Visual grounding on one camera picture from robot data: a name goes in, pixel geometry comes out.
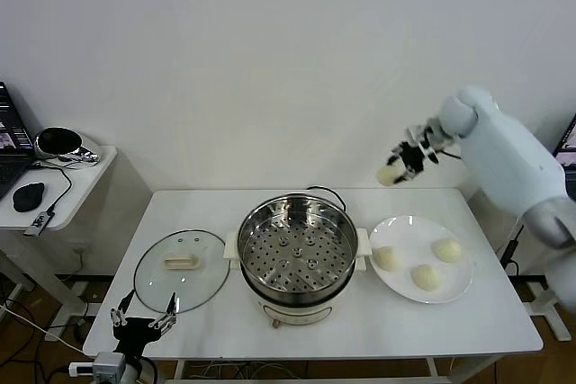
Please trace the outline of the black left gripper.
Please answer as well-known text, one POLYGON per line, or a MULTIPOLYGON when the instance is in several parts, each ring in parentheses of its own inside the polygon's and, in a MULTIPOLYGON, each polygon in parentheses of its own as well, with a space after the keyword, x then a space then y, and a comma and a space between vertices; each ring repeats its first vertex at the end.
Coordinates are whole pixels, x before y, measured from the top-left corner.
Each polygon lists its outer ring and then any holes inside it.
POLYGON ((155 343, 161 337, 160 330, 169 330, 176 323, 177 297, 174 292, 166 307, 166 312, 156 319, 128 317, 127 310, 134 296, 131 290, 117 308, 112 308, 112 333, 118 341, 114 351, 124 355, 142 355, 148 344, 155 343))

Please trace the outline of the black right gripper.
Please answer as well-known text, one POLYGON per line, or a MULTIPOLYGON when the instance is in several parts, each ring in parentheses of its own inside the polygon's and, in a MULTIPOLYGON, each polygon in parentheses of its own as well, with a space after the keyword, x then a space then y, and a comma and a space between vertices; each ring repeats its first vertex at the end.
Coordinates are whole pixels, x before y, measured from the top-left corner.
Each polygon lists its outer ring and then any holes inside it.
POLYGON ((394 164, 397 160, 402 160, 406 171, 397 173, 392 183, 401 184, 413 181, 424 170, 425 155, 419 147, 412 146, 408 141, 402 141, 391 150, 386 161, 387 164, 394 164))

